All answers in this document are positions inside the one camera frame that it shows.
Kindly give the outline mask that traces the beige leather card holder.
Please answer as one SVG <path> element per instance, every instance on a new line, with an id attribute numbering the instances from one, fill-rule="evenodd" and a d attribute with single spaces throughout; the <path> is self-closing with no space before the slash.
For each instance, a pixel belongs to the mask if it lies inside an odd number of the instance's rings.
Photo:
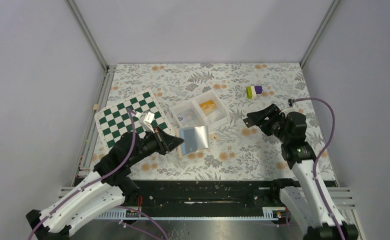
<path id="1" fill-rule="evenodd" d="M 177 148 L 180 157 L 210 148 L 210 132 L 206 125 L 180 128 L 176 136 L 184 140 Z"/>

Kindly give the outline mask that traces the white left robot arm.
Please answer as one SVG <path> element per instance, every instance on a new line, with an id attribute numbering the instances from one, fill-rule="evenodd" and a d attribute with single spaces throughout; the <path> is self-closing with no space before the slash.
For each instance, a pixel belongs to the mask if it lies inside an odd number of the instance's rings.
<path id="1" fill-rule="evenodd" d="M 32 228 L 29 239 L 68 240 L 78 229 L 101 213 L 138 200 L 139 188 L 129 174 L 133 165 L 154 153 L 166 155 L 184 143 L 159 127 L 140 138 L 124 133 L 93 170 L 69 193 L 44 210 L 26 214 Z"/>

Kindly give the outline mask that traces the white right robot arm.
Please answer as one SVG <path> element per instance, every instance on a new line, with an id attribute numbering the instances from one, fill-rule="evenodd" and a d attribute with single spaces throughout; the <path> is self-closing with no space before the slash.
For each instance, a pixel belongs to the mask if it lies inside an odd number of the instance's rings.
<path id="1" fill-rule="evenodd" d="M 270 201 L 285 205 L 289 216 L 300 227 L 304 240 L 356 240 L 360 236 L 355 224 L 345 220 L 318 171 L 318 157 L 306 140 L 307 120 L 302 113 L 284 113 L 275 104 L 250 112 L 244 123 L 256 126 L 266 136 L 281 142 L 281 155 L 299 182 L 290 178 L 274 180 Z"/>

